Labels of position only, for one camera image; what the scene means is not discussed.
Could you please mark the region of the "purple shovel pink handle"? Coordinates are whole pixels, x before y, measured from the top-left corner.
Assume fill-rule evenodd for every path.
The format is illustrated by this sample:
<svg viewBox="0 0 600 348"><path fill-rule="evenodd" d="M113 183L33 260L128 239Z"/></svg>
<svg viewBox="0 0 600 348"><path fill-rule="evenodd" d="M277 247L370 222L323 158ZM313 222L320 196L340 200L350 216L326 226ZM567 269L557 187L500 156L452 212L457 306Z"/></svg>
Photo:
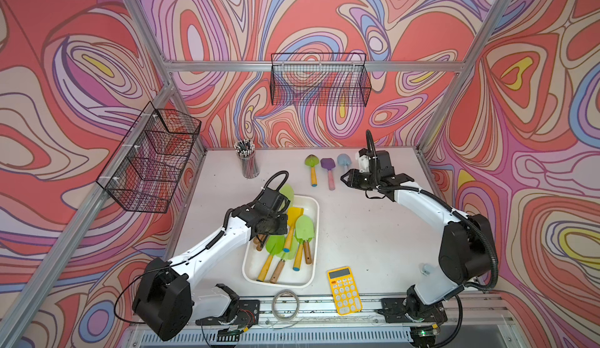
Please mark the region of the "purple shovel pink handle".
<svg viewBox="0 0 600 348"><path fill-rule="evenodd" d="M336 167L335 161L332 158L322 158L320 160L320 165L323 169L327 171L328 177L328 187L329 190L335 190L335 181L334 181L334 169Z"/></svg>

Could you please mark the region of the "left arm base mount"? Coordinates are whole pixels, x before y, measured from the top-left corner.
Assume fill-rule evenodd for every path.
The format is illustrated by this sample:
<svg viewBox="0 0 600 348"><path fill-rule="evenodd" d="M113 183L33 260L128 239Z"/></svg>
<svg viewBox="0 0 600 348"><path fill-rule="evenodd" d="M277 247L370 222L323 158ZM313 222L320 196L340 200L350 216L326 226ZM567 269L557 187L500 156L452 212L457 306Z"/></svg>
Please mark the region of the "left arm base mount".
<svg viewBox="0 0 600 348"><path fill-rule="evenodd" d="M202 290L198 312L192 321L200 325L237 326L250 328L259 322L261 302L241 298L227 285L219 283L210 290Z"/></svg>

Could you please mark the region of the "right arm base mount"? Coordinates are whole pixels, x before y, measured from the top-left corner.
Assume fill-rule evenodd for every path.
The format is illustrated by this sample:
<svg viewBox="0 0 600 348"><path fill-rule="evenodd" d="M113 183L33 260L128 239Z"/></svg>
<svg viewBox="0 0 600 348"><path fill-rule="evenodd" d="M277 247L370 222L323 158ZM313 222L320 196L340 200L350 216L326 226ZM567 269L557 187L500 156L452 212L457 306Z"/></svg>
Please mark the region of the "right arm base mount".
<svg viewBox="0 0 600 348"><path fill-rule="evenodd" d="M375 312L387 323L417 323L442 325L448 321L442 302L424 305L414 297L383 298L381 308Z"/></svg>

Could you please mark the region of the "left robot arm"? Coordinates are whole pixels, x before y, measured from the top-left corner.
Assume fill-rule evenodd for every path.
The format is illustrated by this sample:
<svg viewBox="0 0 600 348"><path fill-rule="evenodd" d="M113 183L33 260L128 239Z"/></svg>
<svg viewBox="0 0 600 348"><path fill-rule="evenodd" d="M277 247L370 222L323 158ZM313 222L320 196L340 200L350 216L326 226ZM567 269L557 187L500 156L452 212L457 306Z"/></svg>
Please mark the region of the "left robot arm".
<svg viewBox="0 0 600 348"><path fill-rule="evenodd" d="M263 188L253 201L227 210L222 226L170 260L152 260L145 268L132 301L132 310L163 341L173 339L190 321L234 318L237 294L219 283L197 291L208 272L233 250L258 235L288 231L290 199Z"/></svg>

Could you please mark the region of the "green shovel yellow handle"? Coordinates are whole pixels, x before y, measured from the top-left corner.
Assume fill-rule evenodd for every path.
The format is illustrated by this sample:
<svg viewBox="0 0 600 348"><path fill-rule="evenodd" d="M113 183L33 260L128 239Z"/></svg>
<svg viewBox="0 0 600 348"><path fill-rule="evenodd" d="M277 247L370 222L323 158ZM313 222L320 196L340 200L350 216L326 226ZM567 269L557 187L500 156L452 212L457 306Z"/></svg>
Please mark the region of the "green shovel yellow handle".
<svg viewBox="0 0 600 348"><path fill-rule="evenodd" d="M317 185L318 185L316 166L319 163L320 163L319 158L314 154L310 154L305 159L305 165L310 169L310 182L311 182L312 187L317 187Z"/></svg>

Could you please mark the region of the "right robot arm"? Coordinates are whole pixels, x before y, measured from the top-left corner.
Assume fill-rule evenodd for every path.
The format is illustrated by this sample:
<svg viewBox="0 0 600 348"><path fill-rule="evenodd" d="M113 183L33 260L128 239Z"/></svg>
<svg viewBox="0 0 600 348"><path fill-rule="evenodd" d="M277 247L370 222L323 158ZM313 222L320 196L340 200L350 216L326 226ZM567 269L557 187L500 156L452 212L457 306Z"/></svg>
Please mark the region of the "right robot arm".
<svg viewBox="0 0 600 348"><path fill-rule="evenodd" d="M387 151L363 148L359 167L341 177L350 188L379 193L411 210L441 235L437 265L409 287L405 308L412 318L465 288L490 290L498 282L498 254L489 220L451 207L407 174L397 174Z"/></svg>

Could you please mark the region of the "light blue shovel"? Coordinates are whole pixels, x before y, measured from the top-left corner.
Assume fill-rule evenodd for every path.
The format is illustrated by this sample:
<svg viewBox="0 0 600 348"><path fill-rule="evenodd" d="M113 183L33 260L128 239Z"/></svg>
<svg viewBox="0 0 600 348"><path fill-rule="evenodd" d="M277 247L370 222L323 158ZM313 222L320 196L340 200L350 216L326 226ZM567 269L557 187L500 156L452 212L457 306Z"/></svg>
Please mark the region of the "light blue shovel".
<svg viewBox="0 0 600 348"><path fill-rule="evenodd" d="M348 154L339 154L337 156L337 165L342 168L344 173L349 171L352 164L353 161Z"/></svg>

